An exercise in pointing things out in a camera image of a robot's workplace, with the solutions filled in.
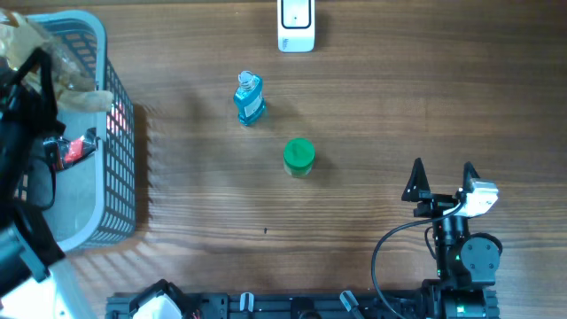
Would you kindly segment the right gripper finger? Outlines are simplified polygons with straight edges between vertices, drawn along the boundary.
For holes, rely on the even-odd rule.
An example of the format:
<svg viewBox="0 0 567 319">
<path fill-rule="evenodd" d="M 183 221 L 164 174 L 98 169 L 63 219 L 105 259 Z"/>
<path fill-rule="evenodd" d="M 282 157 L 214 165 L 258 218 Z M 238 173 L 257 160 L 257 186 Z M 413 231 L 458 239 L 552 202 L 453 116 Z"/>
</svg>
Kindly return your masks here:
<svg viewBox="0 0 567 319">
<path fill-rule="evenodd" d="M 464 192 L 473 192 L 473 183 L 475 179 L 479 178 L 479 174 L 474 168 L 473 164 L 468 161 L 463 166 L 462 173 L 462 186 L 457 190 L 457 194 Z"/>
<path fill-rule="evenodd" d="M 401 200 L 420 202 L 431 199 L 431 188 L 421 158 L 416 158 Z"/>
</svg>

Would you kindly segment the green lid jar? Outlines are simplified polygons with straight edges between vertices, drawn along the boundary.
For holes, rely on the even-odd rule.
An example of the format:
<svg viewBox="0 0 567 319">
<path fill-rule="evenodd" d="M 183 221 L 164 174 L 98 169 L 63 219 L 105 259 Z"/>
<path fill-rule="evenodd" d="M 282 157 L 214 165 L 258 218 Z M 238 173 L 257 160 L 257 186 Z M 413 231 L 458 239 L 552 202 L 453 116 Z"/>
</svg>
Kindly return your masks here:
<svg viewBox="0 0 567 319">
<path fill-rule="evenodd" d="M 290 140 L 283 150 L 285 171 L 293 177 L 308 175 L 315 163 L 315 147 L 308 139 L 298 137 Z"/>
</svg>

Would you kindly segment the blue mouthwash bottle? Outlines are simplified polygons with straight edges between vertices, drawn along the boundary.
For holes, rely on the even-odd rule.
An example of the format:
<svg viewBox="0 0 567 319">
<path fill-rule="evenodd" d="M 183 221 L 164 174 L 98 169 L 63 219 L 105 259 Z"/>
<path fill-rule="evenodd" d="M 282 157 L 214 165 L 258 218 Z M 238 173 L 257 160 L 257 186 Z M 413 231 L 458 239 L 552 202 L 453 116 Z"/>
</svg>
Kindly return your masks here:
<svg viewBox="0 0 567 319">
<path fill-rule="evenodd" d="M 246 127 L 252 126 L 266 108 L 263 79 L 251 71 L 242 71 L 238 75 L 238 88 L 233 100 L 238 109 L 239 121 Z"/>
</svg>

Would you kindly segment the red tissue pack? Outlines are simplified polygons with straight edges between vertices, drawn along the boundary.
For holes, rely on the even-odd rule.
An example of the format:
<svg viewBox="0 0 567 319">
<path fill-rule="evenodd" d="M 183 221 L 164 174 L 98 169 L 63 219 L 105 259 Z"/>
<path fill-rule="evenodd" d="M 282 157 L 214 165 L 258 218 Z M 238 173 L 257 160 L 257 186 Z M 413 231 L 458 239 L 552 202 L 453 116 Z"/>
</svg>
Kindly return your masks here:
<svg viewBox="0 0 567 319">
<path fill-rule="evenodd" d="M 106 118 L 106 128 L 114 136 L 123 136 L 130 132 L 128 119 L 125 115 L 125 106 L 122 102 L 113 103 Z"/>
</svg>

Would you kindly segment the beige plastic pouch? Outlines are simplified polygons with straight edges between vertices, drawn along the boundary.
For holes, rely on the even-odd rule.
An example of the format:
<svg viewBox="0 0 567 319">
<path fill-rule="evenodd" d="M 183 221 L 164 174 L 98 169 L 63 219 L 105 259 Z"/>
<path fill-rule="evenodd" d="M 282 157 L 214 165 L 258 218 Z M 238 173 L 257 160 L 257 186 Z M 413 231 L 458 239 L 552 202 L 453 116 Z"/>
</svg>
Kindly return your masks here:
<svg viewBox="0 0 567 319">
<path fill-rule="evenodd" d="M 108 112 L 113 93 L 96 90 L 81 61 L 52 32 L 17 12 L 1 10 L 1 58 L 12 71 L 18 70 L 32 51 L 50 55 L 51 78 L 58 109 L 68 112 Z"/>
</svg>

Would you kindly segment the black red packaged item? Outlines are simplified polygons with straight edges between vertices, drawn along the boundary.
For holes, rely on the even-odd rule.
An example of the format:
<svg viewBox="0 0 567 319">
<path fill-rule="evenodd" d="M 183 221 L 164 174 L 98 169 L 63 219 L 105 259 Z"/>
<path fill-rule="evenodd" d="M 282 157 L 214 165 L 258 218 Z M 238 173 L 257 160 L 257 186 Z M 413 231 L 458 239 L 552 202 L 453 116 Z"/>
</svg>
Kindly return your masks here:
<svg viewBox="0 0 567 319">
<path fill-rule="evenodd" d="M 63 171 L 84 161 L 97 149 L 96 128 L 88 128 L 76 139 L 69 140 L 63 136 L 49 137 L 43 141 L 45 159 L 54 171 Z"/>
</svg>

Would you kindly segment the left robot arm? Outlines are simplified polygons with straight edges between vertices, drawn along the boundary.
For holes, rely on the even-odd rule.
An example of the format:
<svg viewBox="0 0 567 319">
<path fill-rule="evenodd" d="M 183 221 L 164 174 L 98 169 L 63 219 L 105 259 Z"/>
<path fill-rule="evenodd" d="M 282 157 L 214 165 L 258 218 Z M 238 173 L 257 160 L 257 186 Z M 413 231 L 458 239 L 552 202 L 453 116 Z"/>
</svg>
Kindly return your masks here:
<svg viewBox="0 0 567 319">
<path fill-rule="evenodd" d="M 15 196 L 35 140 L 65 131 L 51 77 L 51 57 L 35 49 L 1 88 L 1 295 L 26 283 L 51 283 L 51 311 L 69 318 L 94 318 L 90 304 L 73 277 L 65 254 L 54 240 L 43 209 Z"/>
</svg>

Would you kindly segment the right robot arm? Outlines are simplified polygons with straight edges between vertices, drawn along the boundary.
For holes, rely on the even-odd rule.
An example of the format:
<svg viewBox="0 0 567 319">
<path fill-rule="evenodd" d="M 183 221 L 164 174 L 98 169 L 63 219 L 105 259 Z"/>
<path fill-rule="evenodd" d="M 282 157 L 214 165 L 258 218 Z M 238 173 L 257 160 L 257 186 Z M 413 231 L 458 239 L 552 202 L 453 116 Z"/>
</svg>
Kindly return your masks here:
<svg viewBox="0 0 567 319">
<path fill-rule="evenodd" d="M 473 165 L 463 168 L 462 187 L 454 195 L 431 191 L 422 160 L 414 161 L 401 199 L 416 202 L 415 217 L 431 224 L 436 279 L 422 282 L 413 315 L 416 318 L 494 319 L 500 316 L 495 273 L 503 251 L 501 241 L 469 230 L 469 220 L 487 213 L 499 190 L 482 179 Z"/>
</svg>

